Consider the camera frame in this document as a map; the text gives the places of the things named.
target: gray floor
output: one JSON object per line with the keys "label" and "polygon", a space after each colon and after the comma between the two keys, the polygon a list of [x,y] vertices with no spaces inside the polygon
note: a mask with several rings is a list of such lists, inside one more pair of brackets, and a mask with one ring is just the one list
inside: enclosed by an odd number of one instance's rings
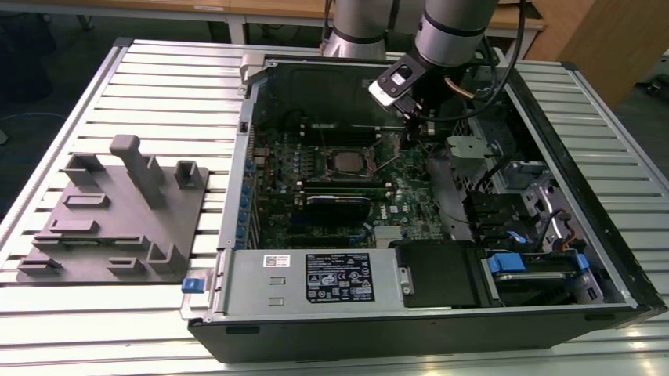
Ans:
{"label": "gray floor", "polygon": [[[53,92],[42,100],[14,104],[0,102],[0,118],[24,112],[50,112],[67,115],[76,104],[85,85],[117,36],[192,42],[225,42],[224,24],[195,21],[135,20],[109,17],[93,18],[93,30],[83,31],[73,16],[52,16],[49,24],[57,50],[42,59],[48,70]],[[318,45],[318,27],[284,26],[261,34],[257,25],[249,27],[249,40],[264,45]],[[411,45],[411,38],[394,35],[388,39],[388,49],[403,51]],[[669,174],[669,104],[646,96],[635,88],[615,109],[627,130],[655,161],[659,169]],[[18,118],[0,124],[9,141],[0,146],[0,218],[21,189],[32,169],[60,127],[60,121],[50,118]]]}

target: motherboard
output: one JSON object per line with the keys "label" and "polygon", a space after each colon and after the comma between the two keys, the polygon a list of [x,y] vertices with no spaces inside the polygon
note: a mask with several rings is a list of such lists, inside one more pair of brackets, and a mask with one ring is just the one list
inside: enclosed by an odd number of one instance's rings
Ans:
{"label": "motherboard", "polygon": [[259,247],[387,248],[404,238],[440,239],[426,150],[402,150],[396,132],[338,138],[328,127],[255,137]]}

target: blue latch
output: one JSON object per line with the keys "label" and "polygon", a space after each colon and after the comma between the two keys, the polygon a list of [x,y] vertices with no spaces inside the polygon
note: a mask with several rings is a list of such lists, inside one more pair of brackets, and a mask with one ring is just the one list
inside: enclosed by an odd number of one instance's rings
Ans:
{"label": "blue latch", "polygon": [[184,294],[203,294],[204,278],[184,278],[184,281],[180,283],[180,292]]}
{"label": "blue latch", "polygon": [[590,268],[590,263],[587,262],[587,258],[581,253],[575,255],[575,263],[578,264],[581,270],[586,270]]}
{"label": "blue latch", "polygon": [[515,231],[507,231],[507,234],[511,235],[511,238],[515,239],[519,244],[525,244],[527,242],[527,239]]}
{"label": "blue latch", "polygon": [[496,253],[487,258],[490,272],[523,272],[525,263],[518,253]]}

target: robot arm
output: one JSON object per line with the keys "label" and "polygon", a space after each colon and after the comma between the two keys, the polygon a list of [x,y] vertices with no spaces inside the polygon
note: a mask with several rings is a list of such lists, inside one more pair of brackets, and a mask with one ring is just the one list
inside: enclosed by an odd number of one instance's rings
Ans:
{"label": "robot arm", "polygon": [[498,0],[338,0],[324,54],[384,59],[386,30],[406,31],[407,23],[418,24],[415,48],[368,88],[378,103],[384,107],[394,106],[410,121],[420,116],[423,106],[435,108],[444,98],[436,95],[424,100],[424,95],[419,95],[420,98],[414,99],[414,92],[439,91],[443,77],[459,81],[496,4]]}

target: wooden table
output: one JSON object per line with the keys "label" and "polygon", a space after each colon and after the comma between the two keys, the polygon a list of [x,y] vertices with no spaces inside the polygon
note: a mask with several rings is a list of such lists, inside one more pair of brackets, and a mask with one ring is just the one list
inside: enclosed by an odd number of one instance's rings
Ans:
{"label": "wooden table", "polygon": [[[248,24],[319,27],[323,9],[324,0],[0,0],[0,10],[16,12],[225,22],[231,42],[240,45],[248,43]],[[517,19],[518,7],[500,5],[486,35],[515,40]],[[545,28],[543,20],[527,19],[521,56]]]}

